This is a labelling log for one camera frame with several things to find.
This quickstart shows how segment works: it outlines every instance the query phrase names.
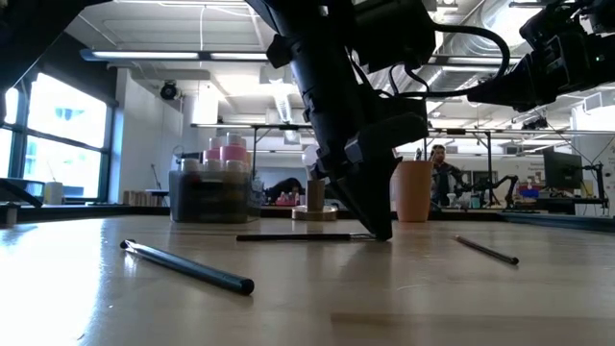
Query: ceiling light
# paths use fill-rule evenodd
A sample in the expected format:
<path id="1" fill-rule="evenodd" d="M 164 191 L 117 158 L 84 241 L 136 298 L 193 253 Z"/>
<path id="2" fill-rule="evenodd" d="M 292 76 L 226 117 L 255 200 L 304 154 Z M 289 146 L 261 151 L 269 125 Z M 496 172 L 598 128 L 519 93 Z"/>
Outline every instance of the ceiling light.
<path id="1" fill-rule="evenodd" d="M 195 52 L 93 51 L 91 54 L 96 58 L 109 60 L 199 60 L 199 54 Z"/>
<path id="2" fill-rule="evenodd" d="M 517 64 L 521 61 L 521 58 L 510 58 L 510 64 Z M 482 63 L 501 63 L 502 58 L 500 57 L 452 57 L 449 58 L 448 63 L 457 63 L 457 64 L 482 64 Z"/>
<path id="3" fill-rule="evenodd" d="M 446 12 L 457 12 L 459 11 L 459 6 L 457 4 L 452 5 L 438 5 L 435 9 L 436 13 L 446 13 Z"/>
<path id="4" fill-rule="evenodd" d="M 219 7 L 247 7 L 244 1 L 206 1 L 206 0 L 113 0 L 120 4 L 160 4 L 160 5 L 199 5 Z"/>
<path id="5" fill-rule="evenodd" d="M 267 61 L 264 53 L 211 53 L 212 60 Z"/>
<path id="6" fill-rule="evenodd" d="M 498 67 L 486 66 L 442 66 L 442 69 L 447 72 L 498 72 Z"/>
<path id="7" fill-rule="evenodd" d="M 252 129 L 251 125 L 244 124 L 192 124 L 190 126 L 211 129 Z"/>

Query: person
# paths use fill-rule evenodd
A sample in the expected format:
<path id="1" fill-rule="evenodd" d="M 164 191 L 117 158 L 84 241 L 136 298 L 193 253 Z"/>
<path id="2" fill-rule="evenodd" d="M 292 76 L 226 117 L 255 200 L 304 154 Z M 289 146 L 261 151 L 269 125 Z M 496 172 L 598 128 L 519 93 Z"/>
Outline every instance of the person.
<path id="1" fill-rule="evenodd" d="M 288 178 L 282 180 L 281 182 L 275 184 L 271 188 L 268 188 L 265 191 L 267 198 L 273 203 L 278 200 L 278 197 L 282 195 L 282 193 L 290 193 L 290 194 L 305 194 L 306 190 L 301 186 L 301 182 L 299 182 L 296 178 Z"/>
<path id="2" fill-rule="evenodd" d="M 436 144 L 431 148 L 430 160 L 433 162 L 431 172 L 431 201 L 441 207 L 451 204 L 447 194 L 455 193 L 456 187 L 466 186 L 463 182 L 461 170 L 444 161 L 446 148 Z"/>

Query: camera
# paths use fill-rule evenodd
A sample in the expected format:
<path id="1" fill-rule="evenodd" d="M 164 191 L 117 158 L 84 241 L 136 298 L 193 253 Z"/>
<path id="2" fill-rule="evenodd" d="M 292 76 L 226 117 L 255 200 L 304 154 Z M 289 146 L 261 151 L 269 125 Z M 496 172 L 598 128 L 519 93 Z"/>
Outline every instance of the camera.
<path id="1" fill-rule="evenodd" d="M 182 91 L 177 87 L 176 81 L 165 81 L 160 89 L 160 97 L 166 101 L 177 100 L 182 97 Z"/>

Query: workbench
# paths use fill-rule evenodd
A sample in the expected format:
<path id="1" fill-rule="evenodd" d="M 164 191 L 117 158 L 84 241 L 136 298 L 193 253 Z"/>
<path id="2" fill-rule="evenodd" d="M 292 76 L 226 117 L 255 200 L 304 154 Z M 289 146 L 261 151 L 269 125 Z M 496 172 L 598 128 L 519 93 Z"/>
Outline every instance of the workbench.
<path id="1" fill-rule="evenodd" d="M 612 345 L 615 237 L 504 222 L 172 224 L 119 216 L 0 231 L 2 345 Z M 514 255 L 518 268 L 452 240 Z M 254 280 L 245 297 L 122 251 L 134 238 Z"/>

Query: desk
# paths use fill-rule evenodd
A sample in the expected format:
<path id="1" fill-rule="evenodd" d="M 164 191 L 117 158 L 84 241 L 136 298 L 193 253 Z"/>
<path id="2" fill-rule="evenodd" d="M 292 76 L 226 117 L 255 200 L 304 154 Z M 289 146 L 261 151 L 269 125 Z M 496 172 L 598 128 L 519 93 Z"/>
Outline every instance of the desk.
<path id="1" fill-rule="evenodd" d="M 356 221 L 173 225 L 123 216 L 0 231 L 1 345 L 612 345 L 615 237 L 491 222 L 394 223 L 385 243 L 235 243 Z M 518 270 L 451 240 L 519 257 Z M 121 240 L 253 279 L 244 297 Z"/>
<path id="2" fill-rule="evenodd" d="M 601 205 L 603 200 L 599 198 L 538 198 L 536 208 L 549 212 L 565 212 L 574 215 L 575 205 Z"/>

